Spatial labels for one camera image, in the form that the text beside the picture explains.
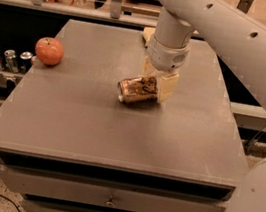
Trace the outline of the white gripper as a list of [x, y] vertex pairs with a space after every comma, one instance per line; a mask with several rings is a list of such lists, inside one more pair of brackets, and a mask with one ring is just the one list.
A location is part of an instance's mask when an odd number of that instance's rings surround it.
[[[165, 47], [154, 36], [150, 38], [148, 44], [147, 56], [143, 62], [142, 71], [140, 73], [143, 77], [155, 77], [158, 71], [172, 71], [180, 68], [187, 59], [189, 47], [171, 48]], [[178, 73], [165, 73], [157, 78], [157, 102], [162, 103], [170, 98], [179, 81]]]

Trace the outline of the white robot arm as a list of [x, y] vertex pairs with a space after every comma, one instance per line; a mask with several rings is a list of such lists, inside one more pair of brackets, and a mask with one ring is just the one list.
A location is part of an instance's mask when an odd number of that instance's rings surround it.
[[[266, 111], [266, 26], [224, 0], [159, 0], [162, 8], [151, 38], [151, 63], [178, 69], [197, 32], [217, 54], [224, 79], [246, 89]], [[266, 212], [266, 158], [238, 184], [225, 212]]]

